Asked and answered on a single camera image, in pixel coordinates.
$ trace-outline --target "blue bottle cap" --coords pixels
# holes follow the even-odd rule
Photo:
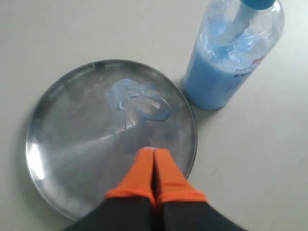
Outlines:
[[[254,10],[265,10],[271,7],[275,0],[241,0],[241,2]]]

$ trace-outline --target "white floor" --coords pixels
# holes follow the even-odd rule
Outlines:
[[[101,59],[185,72],[207,0],[0,2],[0,224],[57,231],[70,221],[46,205],[25,169],[29,114],[73,68]],[[252,231],[308,230],[308,1],[282,0],[282,39],[229,104],[195,110],[190,181]]]

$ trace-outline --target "clear plastic bottle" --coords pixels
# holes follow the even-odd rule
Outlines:
[[[192,104],[225,106],[281,37],[284,13],[275,0],[213,0],[182,85]]]

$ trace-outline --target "metal plate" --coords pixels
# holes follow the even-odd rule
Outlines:
[[[144,146],[167,148],[188,176],[196,153],[192,111],[162,73],[131,61],[79,67],[37,104],[26,161],[44,199],[79,219],[115,187]]]

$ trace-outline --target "blue liquid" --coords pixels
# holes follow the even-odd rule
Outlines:
[[[221,20],[209,23],[208,35],[197,39],[182,82],[188,100],[197,107],[224,107],[268,53],[265,41],[246,31],[236,43],[218,46],[215,36],[225,30]]]

